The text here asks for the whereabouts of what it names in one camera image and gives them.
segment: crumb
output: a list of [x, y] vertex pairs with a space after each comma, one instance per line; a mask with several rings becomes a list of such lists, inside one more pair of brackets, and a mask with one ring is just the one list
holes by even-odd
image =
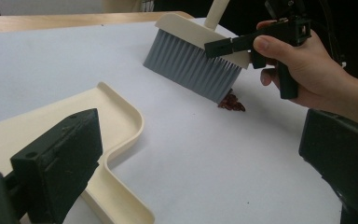
[[236, 95], [232, 94], [232, 90], [228, 92], [226, 97], [220, 102], [218, 105], [219, 108], [224, 108], [227, 110], [235, 110], [235, 111], [246, 111], [245, 106], [238, 102], [238, 98]]

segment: white brush handle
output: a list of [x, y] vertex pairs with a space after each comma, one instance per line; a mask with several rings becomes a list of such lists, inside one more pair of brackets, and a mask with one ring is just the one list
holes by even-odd
[[208, 15], [206, 17], [204, 26], [215, 30], [217, 24], [220, 22], [220, 19], [223, 16], [223, 13], [226, 10], [229, 0], [214, 0], [211, 8], [209, 9]]

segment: white table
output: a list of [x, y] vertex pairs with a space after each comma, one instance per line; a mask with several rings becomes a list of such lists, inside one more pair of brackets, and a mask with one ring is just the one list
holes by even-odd
[[[233, 86], [244, 113], [149, 71], [153, 24], [0, 34], [0, 120], [104, 81], [145, 118], [138, 142], [110, 165], [156, 223], [338, 224], [340, 201], [298, 156], [307, 109], [262, 87], [252, 68]], [[79, 199], [65, 223], [99, 220]]]

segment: black handle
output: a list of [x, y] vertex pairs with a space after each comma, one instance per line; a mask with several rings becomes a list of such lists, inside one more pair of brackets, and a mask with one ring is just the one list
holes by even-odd
[[278, 62], [278, 77], [280, 82], [281, 99], [295, 99], [298, 96], [298, 85], [290, 76], [286, 64]]

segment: brush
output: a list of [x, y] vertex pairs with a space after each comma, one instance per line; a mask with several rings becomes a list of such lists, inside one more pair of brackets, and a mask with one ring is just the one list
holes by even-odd
[[214, 30], [228, 2], [214, 0], [203, 25], [174, 13], [163, 15], [144, 66], [219, 104], [250, 61], [247, 51], [206, 57], [205, 43], [225, 39]]

